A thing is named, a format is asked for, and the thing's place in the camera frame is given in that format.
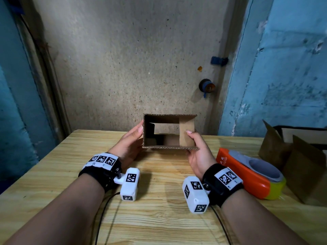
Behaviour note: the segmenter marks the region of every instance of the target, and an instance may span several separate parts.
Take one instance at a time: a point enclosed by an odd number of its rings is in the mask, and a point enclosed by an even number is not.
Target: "wooden tabletop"
[[[74,181],[96,153],[112,147],[124,132],[77,130],[0,195],[0,243]],[[204,136],[214,156],[220,147],[257,157],[261,138]],[[190,213],[182,183],[192,171],[183,150],[146,150],[132,167],[141,171],[137,200],[114,197],[101,224],[98,244],[226,244],[211,209]],[[327,208],[307,206],[287,189],[275,201],[260,201],[310,244],[327,244]],[[96,229],[99,215],[93,230]],[[232,243],[233,231],[222,217]],[[91,244],[92,229],[85,244]]]

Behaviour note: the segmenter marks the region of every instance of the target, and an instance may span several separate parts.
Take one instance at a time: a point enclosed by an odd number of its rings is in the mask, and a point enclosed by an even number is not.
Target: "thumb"
[[[190,138],[194,139],[195,145],[198,148],[201,149],[201,148],[207,147],[206,142],[203,140],[202,136],[198,132],[186,130],[186,133],[188,134],[188,136]]]
[[[132,134],[124,138],[124,144],[130,146],[136,140],[138,140],[143,135],[143,126],[141,125],[137,130],[133,131]]]

